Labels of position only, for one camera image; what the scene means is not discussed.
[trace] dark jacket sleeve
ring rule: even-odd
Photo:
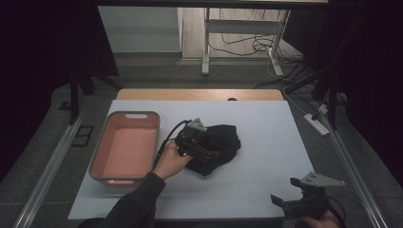
[[[98,227],[140,227],[153,213],[157,197],[165,188],[165,182],[148,173],[144,182],[134,192],[122,196]]]

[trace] black curtain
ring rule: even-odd
[[[347,95],[349,121],[403,186],[403,62],[399,57],[403,51],[403,8],[380,0],[361,2],[364,8],[330,10],[325,15],[292,12],[284,40],[299,49],[315,70],[320,70],[335,52],[335,44],[355,13],[363,13],[363,22],[334,69],[337,90]],[[320,86],[329,86],[326,75],[320,80]]]
[[[90,2],[7,0],[0,8],[2,180],[43,121],[53,90],[68,84],[72,72],[91,93],[88,68],[104,76],[118,71]]]

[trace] human hand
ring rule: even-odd
[[[301,220],[311,228],[340,228],[336,216],[329,210],[319,220],[310,217]]]
[[[189,155],[181,156],[178,153],[178,146],[175,141],[170,141],[154,168],[153,173],[161,179],[166,180],[181,172],[187,163],[193,158]]]

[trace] white tabletop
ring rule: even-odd
[[[237,156],[210,176],[184,169],[168,179],[157,200],[156,219],[282,217],[270,194],[284,200],[301,199],[300,189],[290,184],[290,178],[301,179],[314,171],[284,101],[114,101],[109,114],[118,110],[159,113],[158,147],[183,120],[201,118],[205,126],[237,127],[241,141]],[[86,173],[68,218],[105,217],[119,197],[133,189],[105,187]]]

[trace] pink plastic bin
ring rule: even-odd
[[[159,128],[156,112],[111,113],[94,152],[90,176],[108,186],[140,184],[153,168]]]

